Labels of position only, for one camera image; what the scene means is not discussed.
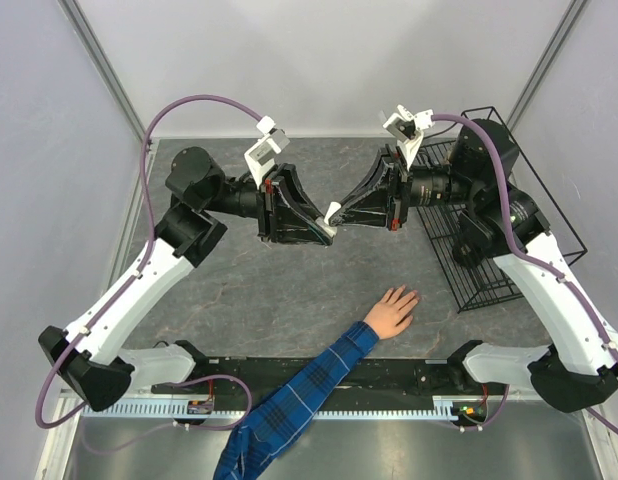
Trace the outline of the white nail polish brush cap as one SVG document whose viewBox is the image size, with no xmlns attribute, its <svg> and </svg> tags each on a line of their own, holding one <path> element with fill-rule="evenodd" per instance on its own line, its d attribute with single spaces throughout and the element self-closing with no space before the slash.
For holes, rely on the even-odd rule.
<svg viewBox="0 0 618 480">
<path fill-rule="evenodd" d="M 324 215 L 324 221 L 329 224 L 331 222 L 331 218 L 335 213 L 337 213 L 341 209 L 341 204 L 339 202 L 332 201 Z"/>
</svg>

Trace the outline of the blue plaid sleeved forearm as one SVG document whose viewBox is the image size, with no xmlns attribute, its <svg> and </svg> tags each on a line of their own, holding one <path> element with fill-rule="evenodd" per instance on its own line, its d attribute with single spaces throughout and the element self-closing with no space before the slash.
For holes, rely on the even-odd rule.
<svg viewBox="0 0 618 480">
<path fill-rule="evenodd" d="M 298 400 L 320 408 L 340 382 L 369 354 L 379 338 L 364 322 L 354 323 L 331 346 L 311 360 L 293 378 L 260 402 Z M 256 479 L 283 455 L 309 427 L 313 416 L 249 413 L 235 427 L 214 471 L 215 479 Z"/>
</svg>

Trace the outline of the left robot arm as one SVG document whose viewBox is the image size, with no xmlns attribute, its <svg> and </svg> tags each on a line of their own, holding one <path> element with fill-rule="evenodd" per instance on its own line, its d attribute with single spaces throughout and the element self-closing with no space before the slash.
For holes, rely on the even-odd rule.
<svg viewBox="0 0 618 480">
<path fill-rule="evenodd" d="M 291 164 L 271 163 L 262 181 L 228 178 L 203 148 L 173 159 L 165 185 L 171 203 L 124 276 L 64 329 L 47 327 L 39 344 L 59 376 L 91 410 L 108 409 L 131 390 L 177 384 L 197 393 L 208 382 L 204 356 L 190 342 L 128 350 L 124 344 L 157 302 L 213 251 L 226 233 L 221 212 L 257 222 L 263 241 L 332 244 L 336 228 L 310 201 Z"/>
</svg>

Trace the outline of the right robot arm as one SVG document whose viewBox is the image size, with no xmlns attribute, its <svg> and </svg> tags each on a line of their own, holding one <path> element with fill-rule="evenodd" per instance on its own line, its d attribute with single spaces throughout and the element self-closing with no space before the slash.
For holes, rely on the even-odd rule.
<svg viewBox="0 0 618 480">
<path fill-rule="evenodd" d="M 461 131 L 446 163 L 419 165 L 424 132 L 437 121 L 431 112 L 391 116 L 384 126 L 396 147 L 380 152 L 355 189 L 329 206 L 327 223 L 396 230 L 412 207 L 461 205 L 456 261 L 492 260 L 551 341 L 534 348 L 470 341 L 448 360 L 449 386 L 462 394 L 486 383 L 529 388 L 565 413 L 604 403 L 618 390 L 618 332 L 583 292 L 537 203 L 510 184 L 516 144 L 501 124 L 456 116 Z"/>
</svg>

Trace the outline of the person's bare hand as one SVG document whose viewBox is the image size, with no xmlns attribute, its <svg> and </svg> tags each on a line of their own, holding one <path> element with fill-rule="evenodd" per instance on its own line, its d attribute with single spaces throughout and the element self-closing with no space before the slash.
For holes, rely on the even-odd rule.
<svg viewBox="0 0 618 480">
<path fill-rule="evenodd" d="M 388 289 L 371 308 L 363 322 L 380 340 L 401 334 L 413 321 L 413 310 L 419 303 L 415 290 L 408 291 L 405 285 Z"/>
</svg>

